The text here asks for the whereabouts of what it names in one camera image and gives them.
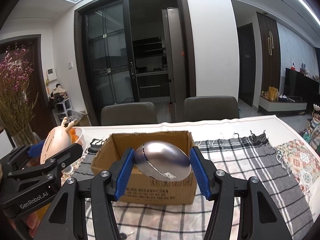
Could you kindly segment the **person's left hand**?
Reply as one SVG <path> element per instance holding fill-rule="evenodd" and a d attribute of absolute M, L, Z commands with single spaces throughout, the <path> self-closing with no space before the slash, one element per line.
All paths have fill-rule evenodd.
<path fill-rule="evenodd" d="M 8 221 L 20 239 L 33 239 L 40 224 L 36 212 L 26 215 L 22 219 L 16 221 L 9 218 Z"/>

